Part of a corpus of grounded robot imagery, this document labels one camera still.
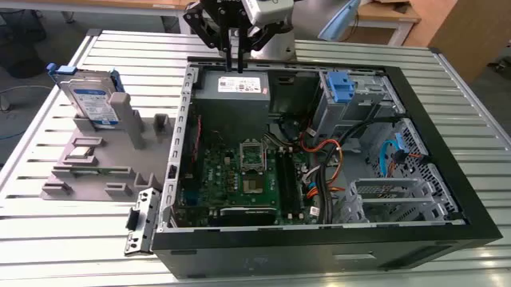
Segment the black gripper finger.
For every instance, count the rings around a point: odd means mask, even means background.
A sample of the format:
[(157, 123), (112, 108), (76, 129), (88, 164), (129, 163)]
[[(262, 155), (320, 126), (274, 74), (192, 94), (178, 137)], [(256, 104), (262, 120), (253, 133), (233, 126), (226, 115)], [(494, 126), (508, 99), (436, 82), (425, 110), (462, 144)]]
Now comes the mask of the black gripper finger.
[(253, 36), (248, 35), (249, 22), (242, 22), (238, 26), (238, 46), (237, 46), (237, 73), (244, 71), (244, 54), (250, 51), (260, 51), (272, 37), (290, 31), (290, 24), (284, 21), (270, 23), (258, 30)]
[(198, 2), (190, 2), (185, 6), (182, 19), (186, 22), (190, 30), (202, 40), (209, 48), (216, 48), (220, 56), (225, 60), (225, 71), (232, 70), (232, 45), (229, 40), (229, 29), (221, 28), (212, 30), (201, 26), (202, 9)]

